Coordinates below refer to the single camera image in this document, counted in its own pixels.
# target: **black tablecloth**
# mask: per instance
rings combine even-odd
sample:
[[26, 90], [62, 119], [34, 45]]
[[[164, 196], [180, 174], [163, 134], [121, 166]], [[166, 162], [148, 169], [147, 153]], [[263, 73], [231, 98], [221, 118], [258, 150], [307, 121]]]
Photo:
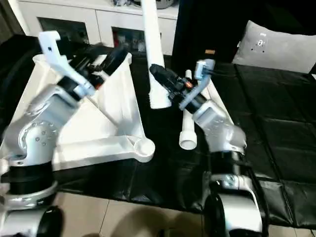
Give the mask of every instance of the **black tablecloth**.
[[[0, 88], [13, 62], [35, 39], [14, 37], [0, 46]], [[146, 136], [156, 145], [149, 163], [124, 160], [55, 173], [66, 192], [202, 212], [210, 154], [200, 128], [197, 148], [178, 145], [182, 113], [175, 107], [151, 110], [144, 55], [135, 55], [131, 72]], [[9, 123], [33, 69], [19, 68], [0, 101], [0, 129]], [[271, 223], [316, 229], [316, 81], [299, 73], [217, 63], [226, 77], [213, 77], [233, 121], [247, 134], [246, 158], [264, 189]]]

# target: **white wall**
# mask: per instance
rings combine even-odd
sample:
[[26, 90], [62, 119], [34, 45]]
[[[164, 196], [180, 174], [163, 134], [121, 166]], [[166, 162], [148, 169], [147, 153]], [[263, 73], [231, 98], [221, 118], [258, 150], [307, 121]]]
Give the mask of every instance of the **white wall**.
[[30, 34], [30, 30], [26, 24], [26, 21], [23, 18], [18, 1], [17, 0], [8, 0], [8, 2], [13, 10], [13, 13], [15, 14], [16, 19], [20, 23], [24, 33], [28, 36]]

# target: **cabinet door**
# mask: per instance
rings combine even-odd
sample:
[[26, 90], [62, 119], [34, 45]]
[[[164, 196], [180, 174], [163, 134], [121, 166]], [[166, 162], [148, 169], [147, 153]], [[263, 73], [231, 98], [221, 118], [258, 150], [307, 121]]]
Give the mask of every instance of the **cabinet door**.
[[[108, 47], [114, 47], [117, 41], [130, 44], [130, 48], [142, 51], [144, 40], [144, 23], [142, 15], [126, 13], [96, 11], [99, 22], [101, 41]], [[162, 52], [172, 55], [176, 20], [159, 18]]]
[[57, 30], [72, 41], [100, 42], [95, 10], [24, 1], [19, 4], [31, 36], [38, 36], [41, 31]]

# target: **tile floor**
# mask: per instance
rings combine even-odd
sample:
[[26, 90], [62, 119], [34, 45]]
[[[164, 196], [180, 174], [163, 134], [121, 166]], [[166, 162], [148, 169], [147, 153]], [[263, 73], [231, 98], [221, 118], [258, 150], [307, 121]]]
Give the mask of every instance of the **tile floor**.
[[[155, 237], [164, 228], [208, 237], [197, 214], [66, 193], [59, 193], [55, 204], [65, 212], [63, 237]], [[270, 237], [314, 237], [311, 230], [287, 227], [270, 226], [269, 232]]]

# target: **white panel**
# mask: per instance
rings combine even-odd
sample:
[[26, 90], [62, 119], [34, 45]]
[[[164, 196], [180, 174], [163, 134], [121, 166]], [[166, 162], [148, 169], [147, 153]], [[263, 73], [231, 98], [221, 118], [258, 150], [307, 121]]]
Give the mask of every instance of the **white panel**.
[[16, 17], [16, 19], [18, 20], [18, 22], [20, 23], [22, 30], [24, 31], [24, 33], [28, 36], [30, 34], [29, 28], [24, 20], [24, 17], [22, 15], [22, 12], [20, 10], [20, 6], [18, 4], [17, 0], [8, 0], [12, 11]]
[[[47, 3], [62, 6], [74, 6], [89, 8], [101, 11], [121, 12], [133, 15], [142, 15], [142, 8], [134, 5], [116, 7], [113, 0], [19, 0], [27, 2]], [[179, 12], [179, 4], [170, 6], [165, 9], [158, 10], [159, 18], [177, 20]]]
[[90, 44], [100, 42], [95, 10], [23, 1], [20, 2], [20, 8], [28, 24], [31, 36], [37, 37], [39, 32], [42, 31], [38, 17], [44, 17], [84, 22]]
[[[114, 47], [112, 27], [144, 31], [143, 16], [125, 13], [96, 11], [99, 22], [101, 41], [108, 47]], [[172, 55], [176, 20], [159, 18], [162, 52]]]

